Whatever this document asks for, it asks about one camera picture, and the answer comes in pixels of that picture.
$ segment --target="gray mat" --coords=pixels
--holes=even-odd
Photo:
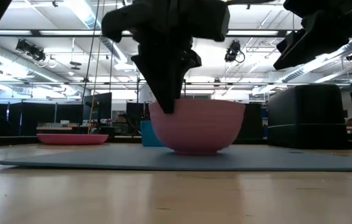
[[[116,170],[352,171],[352,157],[270,146],[231,146],[216,156],[180,156],[164,147],[103,146],[5,159],[0,164]]]

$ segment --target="red plate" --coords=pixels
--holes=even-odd
[[[108,139],[107,134],[37,134],[44,144],[50,145],[94,145]]]

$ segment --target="blue bin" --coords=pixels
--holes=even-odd
[[[156,138],[151,121],[140,121],[140,126],[144,147],[163,147],[163,144]]]

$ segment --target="table surface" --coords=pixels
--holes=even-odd
[[[0,160],[94,148],[0,147]],[[352,156],[352,151],[315,152]],[[0,166],[0,223],[350,224],[352,172],[160,172]]]

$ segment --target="pink plate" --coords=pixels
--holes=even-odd
[[[94,145],[108,139],[107,134],[37,134],[44,144],[50,145]]]
[[[236,139],[245,105],[223,100],[176,100],[174,114],[150,104],[156,137],[178,154],[209,155]]]

